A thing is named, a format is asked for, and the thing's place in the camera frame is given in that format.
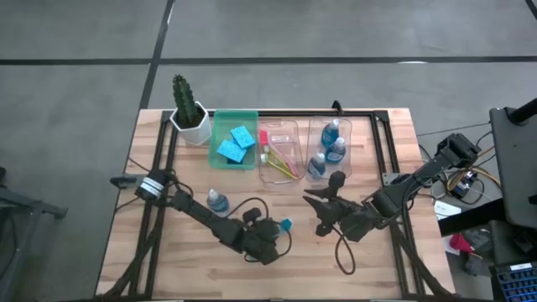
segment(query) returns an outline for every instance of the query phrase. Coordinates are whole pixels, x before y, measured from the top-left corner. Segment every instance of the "table top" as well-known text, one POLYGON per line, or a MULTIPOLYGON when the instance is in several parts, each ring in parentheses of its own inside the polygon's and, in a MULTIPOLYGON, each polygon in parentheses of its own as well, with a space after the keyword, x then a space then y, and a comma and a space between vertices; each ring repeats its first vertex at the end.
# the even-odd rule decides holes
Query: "table top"
MULTIPOLYGON (((422 165, 414 126, 408 109, 387 109, 403 173, 422 165)), ((145 167, 151 167, 161 110, 142 110, 138 116, 130 157, 145 167)), ((284 117, 299 125, 303 158, 306 157, 308 117, 284 117)), ((380 185, 370 120, 365 117, 344 117, 352 122, 352 174, 339 194, 360 201, 380 185)), ((384 158, 388 149, 381 128, 384 158)), ((169 139, 164 141, 161 167, 164 167, 169 139)), ((276 221, 290 217, 293 247, 289 254, 268 266, 246 263, 242 255, 222 246, 211 232, 184 213, 168 209, 159 251, 154 285, 156 299, 365 299, 397 298, 400 296, 392 243, 388 228, 369 232, 360 242, 350 242, 357 262, 352 276, 344 275, 336 265, 334 247, 338 236, 315 235, 319 223, 315 211, 303 199, 303 189, 314 187, 306 178, 293 184, 266 184, 258 169, 213 169, 207 160, 208 146, 185 145, 180 138, 175 148, 174 169, 180 181, 195 192, 195 199, 205 204, 210 188, 225 194, 234 207, 248 197, 263 198, 270 215, 276 221)), ((143 170, 128 163, 126 173, 142 174, 143 170)), ((132 190, 123 190, 118 205, 133 198, 132 190)), ((241 215, 250 207, 244 206, 241 215)), ((97 294, 112 287, 132 260, 138 240, 143 202, 122 208, 114 217, 97 294)), ((425 265, 450 291, 454 291, 440 230, 433 205, 427 197, 417 197, 410 212, 418 254, 425 265)), ((287 238, 278 240, 278 250, 287 248, 287 238)), ((341 245, 341 261, 350 267, 347 250, 341 245)), ((141 282, 145 282, 142 268, 141 282)), ((411 269, 405 257, 410 288, 411 269)))

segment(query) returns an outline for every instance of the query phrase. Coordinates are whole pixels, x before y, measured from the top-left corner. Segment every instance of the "cactus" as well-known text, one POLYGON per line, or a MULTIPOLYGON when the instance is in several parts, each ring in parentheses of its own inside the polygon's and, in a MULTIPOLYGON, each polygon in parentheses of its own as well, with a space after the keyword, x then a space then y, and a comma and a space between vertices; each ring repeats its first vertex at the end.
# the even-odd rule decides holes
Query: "cactus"
POLYGON ((175 75, 173 80, 174 99, 177 106, 177 123, 181 128, 197 127, 202 113, 194 103, 194 96, 188 81, 182 75, 175 75))

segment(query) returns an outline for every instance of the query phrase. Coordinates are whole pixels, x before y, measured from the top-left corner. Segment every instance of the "concrete floor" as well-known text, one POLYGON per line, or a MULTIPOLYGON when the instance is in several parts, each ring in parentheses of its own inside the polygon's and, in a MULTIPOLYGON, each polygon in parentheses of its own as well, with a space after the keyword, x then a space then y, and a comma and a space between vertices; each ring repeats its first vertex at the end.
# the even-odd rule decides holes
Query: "concrete floor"
MULTIPOLYGON (((165 4, 0 0, 0 60, 150 58, 165 4)), ((524 0, 176 0, 162 57, 537 55, 536 31, 524 0)), ((117 198, 108 178, 125 165, 148 69, 0 65, 8 184, 70 208, 43 221, 19 300, 93 294, 117 198)), ((149 108, 173 106, 176 72, 206 107, 409 107, 417 133, 486 122, 488 109, 537 96, 535 63, 163 65, 149 108)), ((446 135, 420 143, 433 153, 446 135)), ((491 297, 487 279, 450 261, 457 292, 491 297)))

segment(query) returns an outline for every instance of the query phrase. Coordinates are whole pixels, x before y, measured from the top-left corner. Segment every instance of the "clear plastic bin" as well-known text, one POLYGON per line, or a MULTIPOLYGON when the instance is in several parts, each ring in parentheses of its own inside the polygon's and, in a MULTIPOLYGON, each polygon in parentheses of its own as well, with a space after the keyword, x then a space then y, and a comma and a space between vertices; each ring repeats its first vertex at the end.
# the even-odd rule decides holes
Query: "clear plastic bin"
POLYGON ((345 157, 338 164, 326 163, 326 171, 321 177, 314 177, 311 173, 306 172, 306 179, 313 183, 327 183, 330 175, 336 171, 345 173, 347 178, 352 174, 351 166, 351 133, 352 123, 349 120, 339 117, 312 117, 310 119, 310 131, 308 134, 308 150, 307 158, 305 159, 305 167, 310 162, 310 159, 318 152, 326 153, 326 148, 321 143, 322 131, 326 125, 332 122, 334 118, 339 119, 339 136, 345 139, 345 148, 347 152, 345 157))
MULTIPOLYGON (((300 149, 299 125, 295 121, 289 120, 265 120, 260 121, 258 124, 258 131, 261 132, 261 130, 266 130, 270 133, 274 147, 289 159, 296 168, 298 172, 297 180, 302 179, 305 175, 305 162, 302 159, 300 149)), ((258 138, 258 142, 258 152, 259 157, 261 157, 261 154, 265 153, 261 145, 261 138, 258 138)), ((259 159, 259 178, 263 182, 271 184, 288 184, 296 181, 272 165, 263 164, 261 159, 259 159)))

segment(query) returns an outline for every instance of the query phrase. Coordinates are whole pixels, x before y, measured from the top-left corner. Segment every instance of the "potted cactus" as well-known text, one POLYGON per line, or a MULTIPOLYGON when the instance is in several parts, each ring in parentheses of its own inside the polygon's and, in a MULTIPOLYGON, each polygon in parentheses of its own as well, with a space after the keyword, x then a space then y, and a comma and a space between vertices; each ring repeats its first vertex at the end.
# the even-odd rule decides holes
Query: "potted cactus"
POLYGON ((209 114, 199 102, 194 102, 190 85, 182 75, 174 76, 173 87, 177 108, 170 120, 187 143, 201 146, 211 137, 209 114))

